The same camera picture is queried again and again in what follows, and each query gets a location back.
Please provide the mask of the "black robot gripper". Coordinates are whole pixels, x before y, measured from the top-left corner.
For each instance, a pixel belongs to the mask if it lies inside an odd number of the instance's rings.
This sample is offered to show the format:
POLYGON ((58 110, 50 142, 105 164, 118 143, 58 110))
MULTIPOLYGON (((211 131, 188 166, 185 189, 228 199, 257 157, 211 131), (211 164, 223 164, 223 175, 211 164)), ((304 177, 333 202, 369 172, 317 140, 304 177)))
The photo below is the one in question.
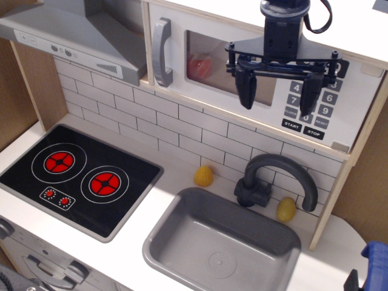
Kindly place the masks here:
POLYGON ((226 71, 235 76, 243 107, 250 110, 253 106, 256 76, 303 79, 301 116, 312 113, 325 79, 337 77, 336 67, 342 55, 305 38, 303 22, 302 16, 292 19, 266 15, 263 36, 225 46, 229 54, 226 71))

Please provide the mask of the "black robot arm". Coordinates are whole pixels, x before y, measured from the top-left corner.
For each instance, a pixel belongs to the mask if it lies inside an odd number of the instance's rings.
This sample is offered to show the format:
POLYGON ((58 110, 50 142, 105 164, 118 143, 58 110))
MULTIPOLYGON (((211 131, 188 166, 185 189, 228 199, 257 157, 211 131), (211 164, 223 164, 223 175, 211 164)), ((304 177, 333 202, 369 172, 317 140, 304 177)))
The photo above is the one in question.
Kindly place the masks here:
POLYGON ((303 28, 312 29, 309 9, 310 1, 261 1, 263 36, 225 46, 243 107, 252 108, 259 76, 302 81, 301 116, 311 114, 322 88, 335 83, 342 55, 303 36, 303 28))

